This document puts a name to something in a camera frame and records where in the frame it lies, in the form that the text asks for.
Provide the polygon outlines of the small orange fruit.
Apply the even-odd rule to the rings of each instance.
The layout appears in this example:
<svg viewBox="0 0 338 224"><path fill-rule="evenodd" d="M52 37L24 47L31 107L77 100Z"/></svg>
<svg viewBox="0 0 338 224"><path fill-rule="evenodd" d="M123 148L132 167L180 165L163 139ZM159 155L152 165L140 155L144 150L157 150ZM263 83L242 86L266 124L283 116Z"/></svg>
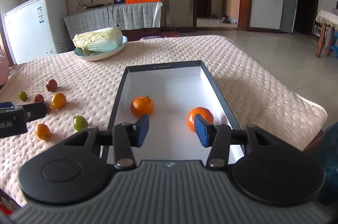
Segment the small orange fruit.
<svg viewBox="0 0 338 224"><path fill-rule="evenodd" d="M35 135L40 140L49 140L51 137L50 129L45 124L37 124L34 131L35 131Z"/></svg>

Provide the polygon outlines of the large green fruit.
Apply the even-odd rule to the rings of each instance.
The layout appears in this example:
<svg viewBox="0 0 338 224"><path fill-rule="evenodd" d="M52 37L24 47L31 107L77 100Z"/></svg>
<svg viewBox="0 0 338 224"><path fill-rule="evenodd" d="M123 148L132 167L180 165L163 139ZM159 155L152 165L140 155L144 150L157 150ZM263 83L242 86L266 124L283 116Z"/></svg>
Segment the large green fruit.
<svg viewBox="0 0 338 224"><path fill-rule="evenodd" d="M82 115L76 115L73 118L73 127L76 131L81 131L82 129L85 129L88 127L88 121L85 117Z"/></svg>

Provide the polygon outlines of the dark red wrinkled apple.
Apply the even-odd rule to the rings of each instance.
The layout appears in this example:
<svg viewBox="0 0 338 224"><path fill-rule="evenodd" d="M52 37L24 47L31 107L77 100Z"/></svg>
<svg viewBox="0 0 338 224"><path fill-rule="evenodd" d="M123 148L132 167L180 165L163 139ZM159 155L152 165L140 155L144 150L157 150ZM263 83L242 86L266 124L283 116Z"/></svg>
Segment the dark red wrinkled apple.
<svg viewBox="0 0 338 224"><path fill-rule="evenodd" d="M58 87L58 83L56 82L55 79L50 79L46 85L45 85L46 89L48 92L55 92L57 90Z"/></svg>

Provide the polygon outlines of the wooden kitchen cabinet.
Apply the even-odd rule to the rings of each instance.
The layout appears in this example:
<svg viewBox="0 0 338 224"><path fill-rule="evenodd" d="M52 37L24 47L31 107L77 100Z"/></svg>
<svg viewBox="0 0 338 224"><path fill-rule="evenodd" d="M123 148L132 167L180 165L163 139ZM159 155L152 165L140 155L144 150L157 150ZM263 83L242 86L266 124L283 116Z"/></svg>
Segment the wooden kitchen cabinet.
<svg viewBox="0 0 338 224"><path fill-rule="evenodd" d="M238 23L240 0L222 0L222 14L231 23Z"/></svg>

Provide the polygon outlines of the small green fruit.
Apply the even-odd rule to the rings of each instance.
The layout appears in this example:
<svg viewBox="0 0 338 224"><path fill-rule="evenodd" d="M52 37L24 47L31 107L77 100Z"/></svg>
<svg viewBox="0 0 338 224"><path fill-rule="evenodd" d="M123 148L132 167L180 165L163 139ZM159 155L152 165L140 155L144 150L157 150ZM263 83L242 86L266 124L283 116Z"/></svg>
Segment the small green fruit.
<svg viewBox="0 0 338 224"><path fill-rule="evenodd" d="M26 101L26 100L28 99L27 93L24 92L24 91L20 91L20 92L19 92L19 99L20 99L21 101Z"/></svg>

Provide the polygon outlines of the small red apple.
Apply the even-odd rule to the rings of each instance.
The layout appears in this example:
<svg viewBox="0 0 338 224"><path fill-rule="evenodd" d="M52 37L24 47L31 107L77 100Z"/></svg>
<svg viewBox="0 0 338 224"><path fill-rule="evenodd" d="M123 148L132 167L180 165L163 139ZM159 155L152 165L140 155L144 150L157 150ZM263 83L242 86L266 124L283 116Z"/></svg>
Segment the small red apple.
<svg viewBox="0 0 338 224"><path fill-rule="evenodd" d="M44 102L45 102L45 99L44 99L44 97L43 97L42 94L37 94L37 95L35 95L35 97L34 97L34 102L35 102L35 103L44 103Z"/></svg>

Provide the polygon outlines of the mandarin orange with stem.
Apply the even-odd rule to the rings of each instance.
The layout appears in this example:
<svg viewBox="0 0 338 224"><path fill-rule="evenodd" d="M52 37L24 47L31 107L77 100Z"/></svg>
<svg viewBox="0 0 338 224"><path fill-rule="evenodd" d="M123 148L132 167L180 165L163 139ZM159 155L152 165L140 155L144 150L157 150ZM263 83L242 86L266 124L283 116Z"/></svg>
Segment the mandarin orange with stem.
<svg viewBox="0 0 338 224"><path fill-rule="evenodd" d="M140 96L131 102L131 112L136 117L140 117L143 114L152 115L153 111L154 102L149 96Z"/></svg>

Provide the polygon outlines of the pink plush toy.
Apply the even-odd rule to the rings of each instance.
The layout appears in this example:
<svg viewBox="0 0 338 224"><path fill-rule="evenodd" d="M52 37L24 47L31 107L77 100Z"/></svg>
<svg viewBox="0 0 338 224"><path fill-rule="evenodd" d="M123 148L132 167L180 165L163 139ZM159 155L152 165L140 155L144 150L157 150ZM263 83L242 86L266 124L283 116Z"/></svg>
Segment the pink plush toy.
<svg viewBox="0 0 338 224"><path fill-rule="evenodd" d="M0 86L5 85L9 77L9 64L4 56L0 56Z"/></svg>

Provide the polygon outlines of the pink quilted table cover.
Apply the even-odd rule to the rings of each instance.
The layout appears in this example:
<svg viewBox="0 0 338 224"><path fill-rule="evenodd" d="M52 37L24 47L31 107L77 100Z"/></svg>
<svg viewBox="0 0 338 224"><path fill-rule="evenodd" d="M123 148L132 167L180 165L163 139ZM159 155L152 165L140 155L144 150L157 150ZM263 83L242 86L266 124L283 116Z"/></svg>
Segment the pink quilted table cover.
<svg viewBox="0 0 338 224"><path fill-rule="evenodd" d="M327 120L325 109L294 93L224 36L157 38L129 42L115 56L97 62L83 61L72 52L38 58L25 64L1 89L1 101L20 104L19 92L30 97L52 98L45 85L58 83L67 97L63 109L53 109L42 119L50 141L28 132L1 140L1 190L20 206L26 204L19 188L19 168L29 159L74 133L73 117L85 116L91 124L106 128L126 67L165 62L201 60L215 79L241 127L256 124L303 150Z"/></svg>

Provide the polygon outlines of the light blue plate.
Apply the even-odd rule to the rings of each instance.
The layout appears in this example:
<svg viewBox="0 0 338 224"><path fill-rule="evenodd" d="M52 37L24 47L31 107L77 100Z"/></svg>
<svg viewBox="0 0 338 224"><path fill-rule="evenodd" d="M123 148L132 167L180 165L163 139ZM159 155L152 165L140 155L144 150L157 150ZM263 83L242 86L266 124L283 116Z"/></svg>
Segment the light blue plate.
<svg viewBox="0 0 338 224"><path fill-rule="evenodd" d="M104 60L106 58L112 57L115 54L118 54L119 52L121 52L124 49L124 47L126 46L127 42L128 42L128 38L126 36L123 36L122 44L119 47L117 47L113 50L110 50L108 52L90 52L90 53L87 53L87 54L81 54L78 49L75 49L74 54L75 54L76 57L78 57L79 59L84 60L84 61Z"/></svg>

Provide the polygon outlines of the white chest freezer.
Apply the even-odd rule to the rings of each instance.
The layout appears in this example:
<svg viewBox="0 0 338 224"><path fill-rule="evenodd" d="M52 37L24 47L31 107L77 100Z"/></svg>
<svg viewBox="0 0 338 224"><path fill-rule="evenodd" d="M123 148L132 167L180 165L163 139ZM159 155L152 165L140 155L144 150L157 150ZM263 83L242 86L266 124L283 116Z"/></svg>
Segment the white chest freezer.
<svg viewBox="0 0 338 224"><path fill-rule="evenodd" d="M4 14L15 64L71 50L65 0L29 0Z"/></svg>

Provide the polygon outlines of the napa cabbage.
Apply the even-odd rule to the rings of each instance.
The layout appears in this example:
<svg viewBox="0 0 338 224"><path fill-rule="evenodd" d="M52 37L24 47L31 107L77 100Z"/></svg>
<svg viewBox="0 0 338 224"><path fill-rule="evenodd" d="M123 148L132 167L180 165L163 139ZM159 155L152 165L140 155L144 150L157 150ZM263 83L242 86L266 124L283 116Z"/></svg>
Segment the napa cabbage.
<svg viewBox="0 0 338 224"><path fill-rule="evenodd" d="M76 34L72 39L76 48L88 53L105 53L120 47L123 43L123 34L117 28L107 27L91 32Z"/></svg>

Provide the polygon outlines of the blue shiny bag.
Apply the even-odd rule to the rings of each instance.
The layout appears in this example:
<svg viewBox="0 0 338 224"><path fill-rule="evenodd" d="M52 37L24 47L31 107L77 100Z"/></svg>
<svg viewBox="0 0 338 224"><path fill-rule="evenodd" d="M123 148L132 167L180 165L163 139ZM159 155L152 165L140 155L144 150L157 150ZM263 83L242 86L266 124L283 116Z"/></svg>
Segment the blue shiny bag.
<svg viewBox="0 0 338 224"><path fill-rule="evenodd" d="M325 130L323 141L312 156L320 162L325 172L325 181L317 201L324 206L337 202L337 123Z"/></svg>

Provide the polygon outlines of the cloth covered tv cabinet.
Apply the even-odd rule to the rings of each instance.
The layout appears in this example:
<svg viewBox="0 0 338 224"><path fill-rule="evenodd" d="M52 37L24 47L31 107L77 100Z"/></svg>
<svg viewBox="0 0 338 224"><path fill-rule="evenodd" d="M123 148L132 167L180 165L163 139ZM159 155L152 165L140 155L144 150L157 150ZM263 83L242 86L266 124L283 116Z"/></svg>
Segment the cloth covered tv cabinet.
<svg viewBox="0 0 338 224"><path fill-rule="evenodd" d="M162 5L161 2L114 4L67 15L64 21L71 38L108 27L120 31L159 28Z"/></svg>

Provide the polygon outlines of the blue plastic stool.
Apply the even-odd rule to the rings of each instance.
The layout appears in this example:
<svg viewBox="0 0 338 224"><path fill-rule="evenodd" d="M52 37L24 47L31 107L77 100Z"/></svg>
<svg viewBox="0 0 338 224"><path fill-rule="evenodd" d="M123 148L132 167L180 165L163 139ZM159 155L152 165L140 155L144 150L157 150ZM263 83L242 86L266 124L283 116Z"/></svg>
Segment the blue plastic stool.
<svg viewBox="0 0 338 224"><path fill-rule="evenodd" d="M335 57L338 58L338 32L333 34L330 50L335 52Z"/></svg>

